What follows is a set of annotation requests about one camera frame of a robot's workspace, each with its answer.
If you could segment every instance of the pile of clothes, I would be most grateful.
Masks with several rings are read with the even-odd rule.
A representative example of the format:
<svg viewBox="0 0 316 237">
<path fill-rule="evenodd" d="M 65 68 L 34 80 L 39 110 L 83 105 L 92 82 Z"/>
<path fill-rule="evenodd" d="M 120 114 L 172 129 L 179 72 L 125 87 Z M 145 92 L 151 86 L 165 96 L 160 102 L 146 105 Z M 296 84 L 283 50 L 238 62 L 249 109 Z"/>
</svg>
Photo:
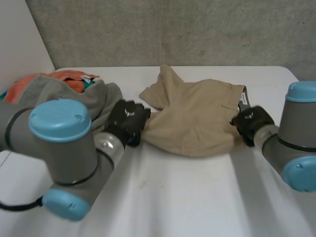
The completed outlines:
<svg viewBox="0 0 316 237">
<path fill-rule="evenodd" d="M 230 121 L 238 108 L 249 106 L 245 93 L 244 85 L 213 79 L 183 82 L 171 67 L 161 66 L 157 82 L 139 95 L 159 109 L 152 113 L 142 138 L 165 151 L 190 157 L 218 155 L 242 147 L 242 139 Z M 62 98 L 84 103 L 92 129 L 99 132 L 122 93 L 116 84 L 104 84 L 99 76 L 66 70 L 27 76 L 0 96 L 0 100 L 23 107 Z"/>
<path fill-rule="evenodd" d="M 3 101 L 36 107 L 46 101 L 73 99 L 89 110 L 93 131 L 104 129 L 105 121 L 122 92 L 115 83 L 105 84 L 99 76 L 65 70 L 33 74 L 16 82 L 3 94 Z"/>
</svg>

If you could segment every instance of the black cable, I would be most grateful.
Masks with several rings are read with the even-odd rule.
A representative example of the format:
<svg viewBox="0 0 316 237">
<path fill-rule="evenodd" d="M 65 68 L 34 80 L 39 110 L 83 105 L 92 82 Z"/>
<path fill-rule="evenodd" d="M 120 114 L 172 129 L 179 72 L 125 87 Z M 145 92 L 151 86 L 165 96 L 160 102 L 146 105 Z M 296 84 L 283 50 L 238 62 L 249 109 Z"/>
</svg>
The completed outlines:
<svg viewBox="0 0 316 237">
<path fill-rule="evenodd" d="M 32 208 L 38 207 L 38 206 L 43 206 L 42 204 L 42 198 L 38 198 L 36 201 L 29 203 L 29 204 L 24 204 L 24 205 L 6 205 L 0 202 L 0 209 L 6 210 L 6 211 L 27 211 Z"/>
</svg>

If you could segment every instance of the table surface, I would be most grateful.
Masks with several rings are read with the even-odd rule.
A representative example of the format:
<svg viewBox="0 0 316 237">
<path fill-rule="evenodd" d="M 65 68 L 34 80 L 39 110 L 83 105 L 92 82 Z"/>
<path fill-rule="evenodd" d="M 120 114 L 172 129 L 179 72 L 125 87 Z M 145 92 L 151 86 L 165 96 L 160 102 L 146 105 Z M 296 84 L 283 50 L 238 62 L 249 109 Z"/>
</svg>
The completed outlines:
<svg viewBox="0 0 316 237">
<path fill-rule="evenodd" d="M 245 84 L 251 105 L 279 124 L 288 86 L 297 79 L 283 67 L 173 67 L 184 81 L 217 79 Z M 115 82 L 125 99 L 157 81 L 159 67 L 67 68 Z M 45 164 L 0 154 L 0 200 L 35 200 L 51 185 Z M 126 148 L 124 159 L 84 220 L 71 223 L 44 208 L 0 211 L 2 237 L 312 237 L 316 194 L 282 182 L 256 149 L 187 158 L 147 143 Z"/>
</svg>

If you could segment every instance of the orange cloth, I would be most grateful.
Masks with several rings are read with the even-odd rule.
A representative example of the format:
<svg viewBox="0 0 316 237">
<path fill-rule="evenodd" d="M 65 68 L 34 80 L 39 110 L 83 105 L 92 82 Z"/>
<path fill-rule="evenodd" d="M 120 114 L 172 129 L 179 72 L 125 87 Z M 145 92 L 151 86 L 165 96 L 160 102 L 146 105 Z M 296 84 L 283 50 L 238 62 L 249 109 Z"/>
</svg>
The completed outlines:
<svg viewBox="0 0 316 237">
<path fill-rule="evenodd" d="M 81 76 L 89 76 L 91 78 L 98 78 L 99 76 L 87 74 L 80 71 L 64 70 L 59 72 L 53 72 L 50 74 L 39 73 L 41 75 L 57 78 L 64 81 L 68 86 L 70 86 L 74 91 L 82 93 L 84 91 L 84 84 L 82 82 Z M 15 83 L 7 92 L 7 95 L 3 99 L 5 102 L 16 103 L 21 93 L 27 87 L 27 85 L 34 79 L 37 74 L 28 75 L 17 83 Z"/>
</svg>

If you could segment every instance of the gray wall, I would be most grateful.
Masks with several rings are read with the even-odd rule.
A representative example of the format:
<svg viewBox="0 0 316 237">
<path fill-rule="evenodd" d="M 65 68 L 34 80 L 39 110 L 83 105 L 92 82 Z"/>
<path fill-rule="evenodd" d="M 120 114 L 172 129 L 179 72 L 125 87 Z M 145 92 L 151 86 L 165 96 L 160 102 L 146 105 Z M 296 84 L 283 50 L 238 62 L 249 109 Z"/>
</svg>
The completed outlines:
<svg viewBox="0 0 316 237">
<path fill-rule="evenodd" d="M 26 0 L 56 68 L 280 65 L 316 80 L 315 0 Z"/>
</svg>

